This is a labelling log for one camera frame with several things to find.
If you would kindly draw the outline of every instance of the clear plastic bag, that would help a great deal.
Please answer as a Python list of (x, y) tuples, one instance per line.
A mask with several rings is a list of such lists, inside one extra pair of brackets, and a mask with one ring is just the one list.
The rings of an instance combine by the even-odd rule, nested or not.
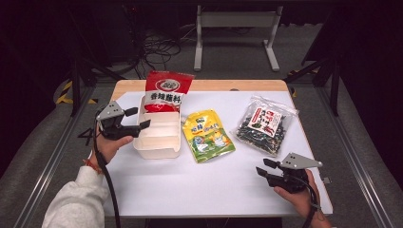
[(261, 96), (253, 96), (233, 134), (243, 143), (276, 157), (298, 110)]

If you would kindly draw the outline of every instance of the red package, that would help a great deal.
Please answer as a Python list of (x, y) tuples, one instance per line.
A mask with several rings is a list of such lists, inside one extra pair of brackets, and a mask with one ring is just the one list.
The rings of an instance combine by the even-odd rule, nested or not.
[(145, 82), (144, 108), (148, 112), (179, 111), (194, 75), (171, 71), (151, 71)]

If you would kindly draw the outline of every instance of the yellow snack packet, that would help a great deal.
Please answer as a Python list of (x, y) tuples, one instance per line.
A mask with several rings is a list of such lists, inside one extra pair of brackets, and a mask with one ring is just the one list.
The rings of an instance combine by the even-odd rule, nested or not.
[(190, 114), (182, 130), (197, 163), (235, 150), (219, 116), (212, 109)]

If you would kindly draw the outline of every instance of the white table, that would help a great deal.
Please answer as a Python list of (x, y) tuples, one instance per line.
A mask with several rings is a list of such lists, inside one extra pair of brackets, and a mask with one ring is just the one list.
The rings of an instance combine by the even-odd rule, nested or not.
[[(236, 151), (196, 163), (182, 134), (181, 155), (176, 159), (145, 160), (132, 144), (122, 147), (107, 166), (112, 178), (122, 217), (133, 218), (214, 218), (295, 216), (292, 205), (279, 197), (267, 180), (257, 174), (256, 166), (269, 173), (281, 171), (263, 164), (263, 152), (239, 142), (230, 131), (241, 120), (250, 97), (259, 94), (294, 106), (288, 91), (190, 91), (183, 99), (181, 112), (190, 114), (208, 108), (216, 110)], [(139, 106), (143, 92), (127, 92), (117, 102), (123, 109)], [(124, 118), (132, 125), (137, 115)], [(290, 125), (275, 161), (294, 152), (312, 158), (311, 148), (299, 119)], [(324, 214), (333, 207), (317, 168), (314, 173)], [(107, 216), (113, 215), (109, 198)]]

